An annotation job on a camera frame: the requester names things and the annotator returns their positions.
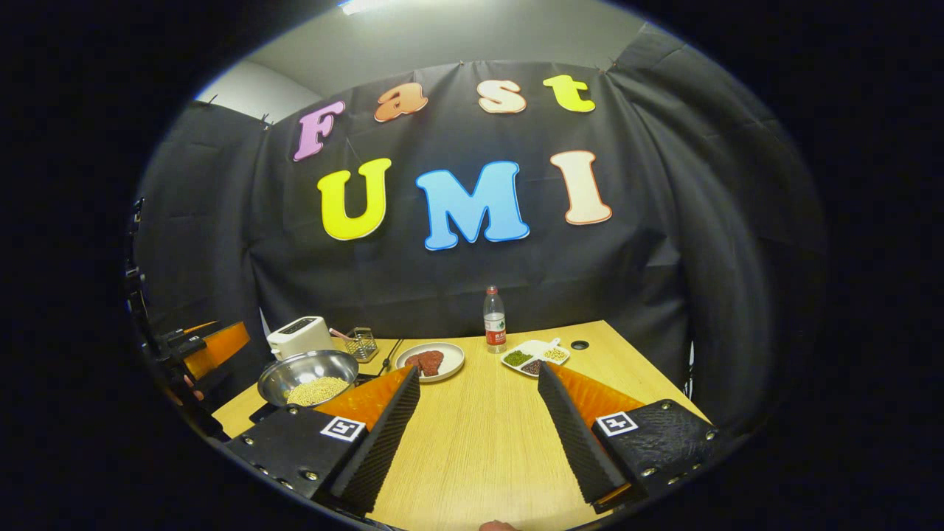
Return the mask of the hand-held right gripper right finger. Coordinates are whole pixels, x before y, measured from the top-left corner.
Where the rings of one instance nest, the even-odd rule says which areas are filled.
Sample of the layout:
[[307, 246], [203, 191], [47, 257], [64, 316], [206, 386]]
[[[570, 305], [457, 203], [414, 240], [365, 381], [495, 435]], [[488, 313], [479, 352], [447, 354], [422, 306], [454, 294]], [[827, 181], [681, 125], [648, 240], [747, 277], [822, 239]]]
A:
[[538, 362], [538, 392], [580, 493], [597, 513], [677, 490], [721, 453], [721, 430], [678, 401], [644, 404], [545, 361]]

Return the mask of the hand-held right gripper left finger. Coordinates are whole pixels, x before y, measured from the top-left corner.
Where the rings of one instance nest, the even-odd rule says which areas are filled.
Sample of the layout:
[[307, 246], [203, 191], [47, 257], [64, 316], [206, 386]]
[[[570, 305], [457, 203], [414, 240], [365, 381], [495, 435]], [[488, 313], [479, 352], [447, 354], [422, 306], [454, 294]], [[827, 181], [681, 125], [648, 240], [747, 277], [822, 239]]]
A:
[[321, 406], [277, 408], [225, 447], [280, 490], [364, 515], [374, 510], [419, 400], [419, 369], [401, 367]]

